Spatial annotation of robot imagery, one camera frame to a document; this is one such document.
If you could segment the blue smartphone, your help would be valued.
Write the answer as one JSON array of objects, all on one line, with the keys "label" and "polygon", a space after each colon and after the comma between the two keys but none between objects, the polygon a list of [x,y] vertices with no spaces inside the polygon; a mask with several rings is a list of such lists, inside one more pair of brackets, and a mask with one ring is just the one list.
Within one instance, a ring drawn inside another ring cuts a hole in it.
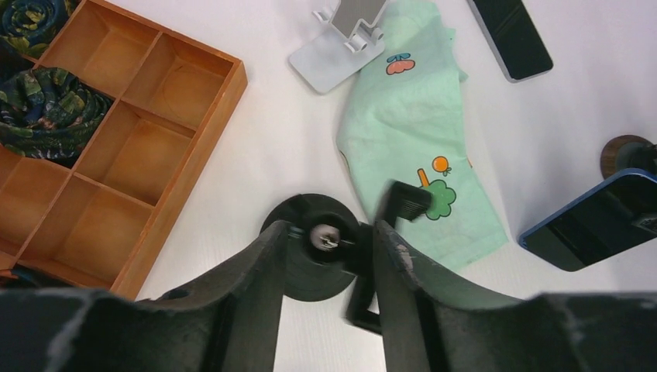
[{"label": "blue smartphone", "polygon": [[519,245],[574,272],[656,237],[656,176],[627,168],[523,232]]}]

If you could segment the brown round base stand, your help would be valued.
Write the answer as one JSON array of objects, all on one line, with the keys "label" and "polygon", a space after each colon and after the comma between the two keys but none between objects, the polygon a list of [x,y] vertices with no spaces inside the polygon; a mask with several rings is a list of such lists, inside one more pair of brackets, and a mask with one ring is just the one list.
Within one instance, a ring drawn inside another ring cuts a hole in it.
[{"label": "brown round base stand", "polygon": [[629,168],[656,175],[656,144],[635,135],[617,136],[608,141],[600,155],[603,179]]}]

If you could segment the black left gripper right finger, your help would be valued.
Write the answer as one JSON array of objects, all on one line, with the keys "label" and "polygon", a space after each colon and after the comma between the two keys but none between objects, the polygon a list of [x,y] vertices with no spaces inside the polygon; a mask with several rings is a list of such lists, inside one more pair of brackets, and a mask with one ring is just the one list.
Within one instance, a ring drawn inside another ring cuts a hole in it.
[{"label": "black left gripper right finger", "polygon": [[654,371],[656,295],[518,299],[374,227],[374,280],[389,371]]}]

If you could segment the black clamp phone stand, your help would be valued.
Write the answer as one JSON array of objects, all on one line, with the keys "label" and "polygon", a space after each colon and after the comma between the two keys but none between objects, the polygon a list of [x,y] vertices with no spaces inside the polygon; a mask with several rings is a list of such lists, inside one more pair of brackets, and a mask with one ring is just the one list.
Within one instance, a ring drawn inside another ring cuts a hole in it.
[{"label": "black clamp phone stand", "polygon": [[400,219],[412,222],[432,203],[428,191],[392,181],[375,211],[373,222],[360,222],[339,200],[321,194],[297,194],[277,205],[261,230],[285,222],[288,241],[284,293],[303,302],[335,297],[348,287],[344,312],[356,328],[380,335],[380,315],[370,310],[376,290],[376,256],[392,244]]}]

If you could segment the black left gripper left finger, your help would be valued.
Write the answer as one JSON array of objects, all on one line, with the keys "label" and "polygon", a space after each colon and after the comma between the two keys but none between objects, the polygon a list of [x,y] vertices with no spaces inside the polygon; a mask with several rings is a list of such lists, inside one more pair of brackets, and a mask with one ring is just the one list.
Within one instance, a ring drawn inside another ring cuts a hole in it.
[{"label": "black left gripper left finger", "polygon": [[90,288],[1,293],[3,371],[271,371],[287,224],[156,300]]}]

